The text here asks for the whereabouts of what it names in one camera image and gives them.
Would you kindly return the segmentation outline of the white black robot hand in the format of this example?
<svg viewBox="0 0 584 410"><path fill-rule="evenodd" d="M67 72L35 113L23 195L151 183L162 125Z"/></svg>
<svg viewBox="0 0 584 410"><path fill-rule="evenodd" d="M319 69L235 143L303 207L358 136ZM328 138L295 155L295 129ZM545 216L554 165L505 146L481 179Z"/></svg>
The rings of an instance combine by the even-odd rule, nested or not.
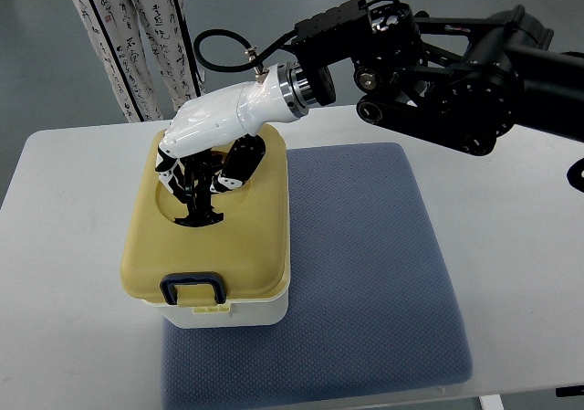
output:
<svg viewBox="0 0 584 410"><path fill-rule="evenodd" d="M159 142L155 171L160 182L183 204L195 201L190 187L201 181L198 175L189 178L189 171L211 176L210 194L243 186L266 150L260 128L269 122L297 121L316 102L298 63L274 65L260 80L187 101Z"/></svg>

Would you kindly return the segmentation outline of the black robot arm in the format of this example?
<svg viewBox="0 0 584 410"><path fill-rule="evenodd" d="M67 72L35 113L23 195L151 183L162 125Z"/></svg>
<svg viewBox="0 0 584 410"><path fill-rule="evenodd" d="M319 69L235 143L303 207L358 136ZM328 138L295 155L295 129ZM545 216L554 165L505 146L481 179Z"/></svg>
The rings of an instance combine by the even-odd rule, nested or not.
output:
<svg viewBox="0 0 584 410"><path fill-rule="evenodd" d="M523 6L486 18L431 17L399 0L349 0L295 26L305 90L336 98L329 66L348 59L369 124L475 156L516 125L581 141L583 57Z"/></svg>

